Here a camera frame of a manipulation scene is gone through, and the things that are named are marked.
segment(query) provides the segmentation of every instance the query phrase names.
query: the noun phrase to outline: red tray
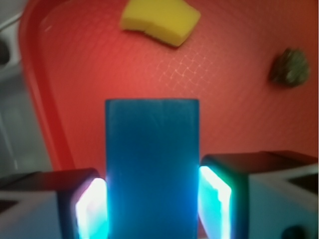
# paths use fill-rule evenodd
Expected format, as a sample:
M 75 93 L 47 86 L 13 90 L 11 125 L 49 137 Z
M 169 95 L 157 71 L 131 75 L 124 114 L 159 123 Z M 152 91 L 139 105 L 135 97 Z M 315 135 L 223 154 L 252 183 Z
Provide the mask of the red tray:
M 30 0 L 25 9 L 22 63 L 54 169 L 105 175 L 109 98 L 200 99 L 201 156 L 318 156 L 318 1 L 187 0 L 202 16 L 179 48 L 121 31 L 126 2 Z M 267 79 L 287 47 L 304 50 L 312 69 L 294 89 Z

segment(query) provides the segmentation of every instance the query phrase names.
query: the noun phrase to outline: led light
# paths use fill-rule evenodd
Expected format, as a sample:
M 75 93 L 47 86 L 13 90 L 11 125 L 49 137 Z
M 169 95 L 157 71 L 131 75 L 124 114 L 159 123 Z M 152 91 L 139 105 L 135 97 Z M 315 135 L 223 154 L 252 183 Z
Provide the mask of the led light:
M 75 205 L 80 239 L 107 238 L 107 184 L 94 179 Z
M 231 188 L 209 167 L 199 168 L 198 212 L 209 238 L 230 239 Z

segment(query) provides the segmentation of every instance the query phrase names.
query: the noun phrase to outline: yellow sponge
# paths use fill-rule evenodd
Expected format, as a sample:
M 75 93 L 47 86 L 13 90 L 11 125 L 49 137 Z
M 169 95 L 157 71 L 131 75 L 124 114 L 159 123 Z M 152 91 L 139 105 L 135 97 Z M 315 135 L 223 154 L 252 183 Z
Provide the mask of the yellow sponge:
M 199 18 L 200 12 L 183 0 L 130 0 L 123 11 L 120 26 L 180 46 Z

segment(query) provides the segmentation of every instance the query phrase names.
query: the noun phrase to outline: blue rectangular block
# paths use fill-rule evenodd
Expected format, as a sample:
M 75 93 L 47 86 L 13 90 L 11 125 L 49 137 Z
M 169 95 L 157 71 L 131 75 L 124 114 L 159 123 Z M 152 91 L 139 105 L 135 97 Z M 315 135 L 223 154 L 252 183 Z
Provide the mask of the blue rectangular block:
M 196 239 L 199 102 L 106 101 L 110 239 Z

